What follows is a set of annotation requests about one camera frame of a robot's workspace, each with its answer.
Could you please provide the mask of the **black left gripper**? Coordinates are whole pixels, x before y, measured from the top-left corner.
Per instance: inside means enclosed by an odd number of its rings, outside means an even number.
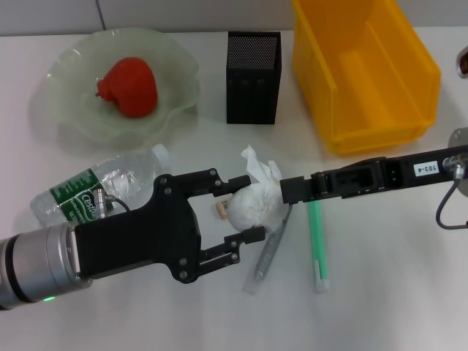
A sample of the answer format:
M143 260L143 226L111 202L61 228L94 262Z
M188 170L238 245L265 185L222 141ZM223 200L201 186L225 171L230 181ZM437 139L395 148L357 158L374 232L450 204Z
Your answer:
M222 244L200 251L200 231L188 199L235 194L250 184L247 175L223 182L214 168L158 177L142 207L75 228L82 277L101 279L160 263L174 279L188 284L239 263L241 244L264 241L265 228L226 236Z

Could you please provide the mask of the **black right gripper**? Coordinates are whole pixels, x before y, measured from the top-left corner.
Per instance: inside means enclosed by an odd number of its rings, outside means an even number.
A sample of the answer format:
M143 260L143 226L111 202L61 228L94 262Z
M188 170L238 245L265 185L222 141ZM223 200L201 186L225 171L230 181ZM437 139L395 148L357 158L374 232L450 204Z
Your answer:
M308 203L331 194L348 198L451 181L453 172L445 170L442 163L459 154L468 154L468 146L367 159L332 170L331 185L321 172L308 179L286 178L280 181L282 199L284 203Z

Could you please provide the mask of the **white paper ball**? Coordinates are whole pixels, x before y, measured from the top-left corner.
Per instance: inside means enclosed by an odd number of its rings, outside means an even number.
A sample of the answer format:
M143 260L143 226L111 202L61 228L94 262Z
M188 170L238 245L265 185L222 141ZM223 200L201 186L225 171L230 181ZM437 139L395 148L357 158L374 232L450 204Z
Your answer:
M273 232L289 211L282 199L282 174L275 161L260 162L251 146L244 149L241 156L246 159L246 171L256 182L238 190L229 199L227 218L239 232L259 226Z

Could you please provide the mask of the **clear green-label water bottle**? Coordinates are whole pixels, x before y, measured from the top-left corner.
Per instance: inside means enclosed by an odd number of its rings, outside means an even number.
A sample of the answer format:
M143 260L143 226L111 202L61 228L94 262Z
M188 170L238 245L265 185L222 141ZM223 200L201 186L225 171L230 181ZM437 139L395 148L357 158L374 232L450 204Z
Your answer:
M120 154L45 190L33 198L30 208L42 227L91 222L98 214L94 190L103 189L107 195L128 203L169 170L169 153L162 144Z

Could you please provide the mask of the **red-orange fruit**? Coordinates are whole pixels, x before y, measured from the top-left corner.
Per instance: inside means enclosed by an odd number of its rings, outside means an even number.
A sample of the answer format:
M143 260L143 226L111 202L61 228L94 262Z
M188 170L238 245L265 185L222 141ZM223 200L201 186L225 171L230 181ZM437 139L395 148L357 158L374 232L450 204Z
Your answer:
M126 118L146 117L157 107L153 71L141 58L123 58L97 82L95 96L114 104Z

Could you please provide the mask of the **mint green pen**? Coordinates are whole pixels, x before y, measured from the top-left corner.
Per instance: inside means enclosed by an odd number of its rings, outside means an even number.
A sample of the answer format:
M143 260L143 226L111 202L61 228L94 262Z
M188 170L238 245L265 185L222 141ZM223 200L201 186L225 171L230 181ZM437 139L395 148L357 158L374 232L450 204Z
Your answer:
M318 293L326 293L329 290L328 262L320 202L308 203L308 214L315 289Z

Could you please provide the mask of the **grey pen in clear sleeve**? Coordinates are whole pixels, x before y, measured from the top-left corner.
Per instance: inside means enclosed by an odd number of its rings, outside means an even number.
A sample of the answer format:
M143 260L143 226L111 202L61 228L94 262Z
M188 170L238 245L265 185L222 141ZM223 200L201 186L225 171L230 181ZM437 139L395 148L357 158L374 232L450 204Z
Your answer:
M243 285L243 291L255 295L260 289L260 286L265 281L266 276L270 270L273 259L282 241L284 232L286 230L287 222L293 207L289 205L287 214L282 220L281 225L271 232L265 240L265 244L258 255L256 263L252 266L250 272L246 277Z

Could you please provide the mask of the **black mesh pen holder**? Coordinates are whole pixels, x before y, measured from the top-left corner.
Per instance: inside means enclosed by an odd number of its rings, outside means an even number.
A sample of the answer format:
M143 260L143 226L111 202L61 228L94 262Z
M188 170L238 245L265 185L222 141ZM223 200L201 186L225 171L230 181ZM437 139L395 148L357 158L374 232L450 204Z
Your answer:
M278 31L230 31L226 61L229 124L273 125L282 73Z

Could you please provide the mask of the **pale green glass fruit plate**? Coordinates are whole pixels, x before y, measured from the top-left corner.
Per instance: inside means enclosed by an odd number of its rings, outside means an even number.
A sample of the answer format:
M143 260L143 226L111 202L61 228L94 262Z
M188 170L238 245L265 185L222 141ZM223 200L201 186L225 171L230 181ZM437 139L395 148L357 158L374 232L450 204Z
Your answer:
M156 79L158 103L142 118L126 118L97 97L97 84L126 58L144 60ZM197 105L199 65L170 35L125 28L90 34L66 49L41 80L29 103L36 132L68 148L125 150L161 139L171 120Z

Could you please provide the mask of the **yellow plastic bin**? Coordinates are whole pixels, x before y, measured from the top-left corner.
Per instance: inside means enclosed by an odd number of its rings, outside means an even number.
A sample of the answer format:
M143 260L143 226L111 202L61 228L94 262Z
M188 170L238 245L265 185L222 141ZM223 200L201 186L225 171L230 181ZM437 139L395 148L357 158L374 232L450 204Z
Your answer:
M292 67L329 151L399 146L434 125L441 72L397 0L292 5Z

